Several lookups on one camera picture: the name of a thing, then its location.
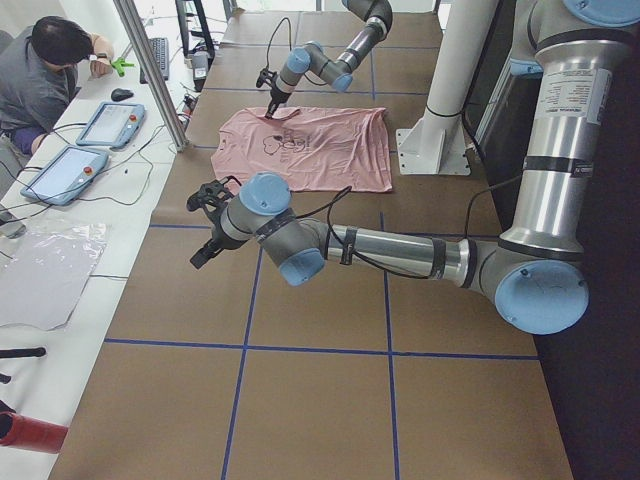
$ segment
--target person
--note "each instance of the person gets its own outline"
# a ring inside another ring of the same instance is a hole
[[[25,155],[36,152],[76,93],[77,64],[111,73],[113,46],[61,17],[43,17],[0,54],[0,130]]]

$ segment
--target red object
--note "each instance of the red object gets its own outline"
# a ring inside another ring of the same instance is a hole
[[[0,413],[0,445],[5,447],[58,453],[67,430],[62,425],[23,417],[17,413]]]

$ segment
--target black hair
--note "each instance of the black hair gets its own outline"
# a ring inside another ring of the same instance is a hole
[[[33,26],[31,45],[53,65],[79,63],[93,53],[91,36],[77,23],[61,17],[42,17]]]

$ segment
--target white pillar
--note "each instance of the white pillar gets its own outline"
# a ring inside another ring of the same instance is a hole
[[[397,130],[404,175],[469,175],[459,113],[499,0],[454,0],[424,116]]]

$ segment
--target ur robot arm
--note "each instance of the ur robot arm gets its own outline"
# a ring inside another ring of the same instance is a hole
[[[512,53],[521,65],[539,65],[543,76],[513,225],[498,242],[447,242],[298,218],[286,182],[260,173],[237,196],[225,178],[190,197],[189,210],[203,207],[214,225],[192,263],[199,268],[256,238],[291,285],[311,279],[325,260],[359,263],[452,281],[485,295],[507,322],[529,333],[575,324],[589,297],[578,270],[583,249],[576,228],[612,71],[630,53],[640,3],[520,0],[517,6]]]
[[[387,0],[342,0],[342,3],[365,22],[364,28],[335,62],[324,54],[320,44],[312,41],[294,48],[280,73],[263,68],[256,87],[261,88],[265,83],[271,87],[266,118],[272,118],[278,106],[287,102],[307,72],[314,73],[334,90],[345,92],[353,80],[352,73],[373,47],[387,37],[393,21]]]

